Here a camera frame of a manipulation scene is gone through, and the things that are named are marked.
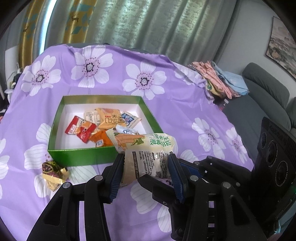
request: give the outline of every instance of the camera lens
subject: camera lens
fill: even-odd
[[[276,160],[277,156],[277,146],[276,144],[271,141],[268,145],[267,154],[266,154],[266,162],[268,166],[272,166]]]
[[[288,164],[285,161],[281,161],[276,169],[276,184],[282,186],[288,176]]]
[[[260,138],[260,144],[261,144],[261,148],[265,147],[266,144],[266,134],[265,132],[263,132],[261,138]]]

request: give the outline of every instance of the red snack package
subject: red snack package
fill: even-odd
[[[95,130],[95,128],[96,124],[84,120],[78,116],[74,116],[65,133],[76,134],[84,143],[87,143],[91,133]]]

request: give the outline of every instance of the gray sofa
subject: gray sofa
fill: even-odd
[[[249,63],[242,76],[249,94],[230,100],[223,112],[241,136],[249,157],[255,161],[264,116],[282,125],[296,138],[296,98],[287,107],[288,89],[255,63]]]

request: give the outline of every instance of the snack package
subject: snack package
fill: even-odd
[[[116,109],[97,108],[100,115],[100,129],[114,128],[117,124],[126,126],[125,120],[121,117],[120,111]]]
[[[96,110],[84,112],[84,119],[96,124],[96,129],[91,133],[92,135],[100,131],[100,129],[98,128],[98,126],[100,125],[100,116]]]
[[[125,153],[122,185],[148,174],[168,178],[168,155],[177,154],[174,137],[164,133],[131,135],[106,131],[107,136],[119,153]]]
[[[74,116],[65,133],[76,134],[84,143],[87,143],[91,133],[95,130],[95,128],[96,124],[84,120],[78,116]]]
[[[93,141],[96,144],[96,147],[113,146],[113,143],[106,134],[106,130],[100,130],[92,135],[89,140]]]
[[[55,161],[47,161],[42,163],[42,177],[46,180],[49,189],[55,191],[59,184],[67,180],[69,172]]]
[[[121,117],[126,121],[127,128],[134,128],[141,120],[141,118],[136,117],[126,111],[121,114]]]
[[[127,127],[123,127],[123,126],[120,126],[120,125],[117,125],[115,129],[116,129],[116,131],[118,133],[132,134],[132,135],[139,134],[138,131],[136,131],[134,129],[129,129]]]

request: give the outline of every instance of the open cardboard box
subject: open cardboard box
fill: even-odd
[[[64,96],[58,106],[49,137],[48,152],[61,166],[84,166],[111,163],[117,156],[115,147],[95,147],[95,143],[83,143],[76,135],[65,130],[75,115],[83,118],[85,111],[95,108],[119,109],[140,117],[134,127],[140,134],[163,133],[154,116],[141,97],[116,95]]]

